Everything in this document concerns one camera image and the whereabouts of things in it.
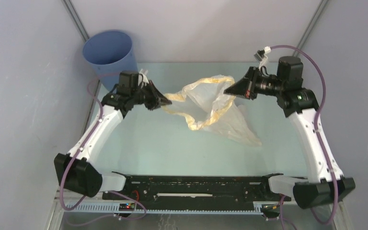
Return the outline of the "translucent yellowish trash bag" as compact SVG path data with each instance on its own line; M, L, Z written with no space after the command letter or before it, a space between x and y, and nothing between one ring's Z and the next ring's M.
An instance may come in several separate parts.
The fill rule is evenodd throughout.
M232 76L217 75L201 78L184 86L179 92L166 93L172 104L162 109L182 116L192 131L206 131L227 139L260 147L258 136L249 128L245 116L235 104L235 96L224 91L232 86Z

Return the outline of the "blue plastic trash bin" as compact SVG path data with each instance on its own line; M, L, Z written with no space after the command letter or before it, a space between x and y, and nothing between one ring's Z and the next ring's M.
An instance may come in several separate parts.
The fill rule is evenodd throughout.
M119 83L124 70L138 71L131 37L119 30L108 30L89 38L82 49L85 60L110 91Z

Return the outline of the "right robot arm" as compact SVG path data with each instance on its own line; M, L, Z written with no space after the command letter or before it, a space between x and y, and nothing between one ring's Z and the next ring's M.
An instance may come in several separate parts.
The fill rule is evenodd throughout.
M294 199L302 209L338 204L355 187L352 177L345 177L338 166L318 116L319 104L312 90L303 88L303 63L293 56L281 57L277 74L265 76L257 67L224 93L247 100L257 95L274 96L285 117L292 124L302 145L307 166L306 179L271 174L260 186L260 196L272 200L278 194Z

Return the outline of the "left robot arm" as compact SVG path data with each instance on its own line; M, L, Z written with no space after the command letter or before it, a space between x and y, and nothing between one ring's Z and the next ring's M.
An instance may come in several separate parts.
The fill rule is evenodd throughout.
M99 111L80 140L66 154L59 153L54 166L60 190L94 197L99 192L114 191L120 199L132 195L127 176L106 172L97 163L111 133L134 106L143 105L149 111L171 105L144 72L122 71L119 81L99 102Z

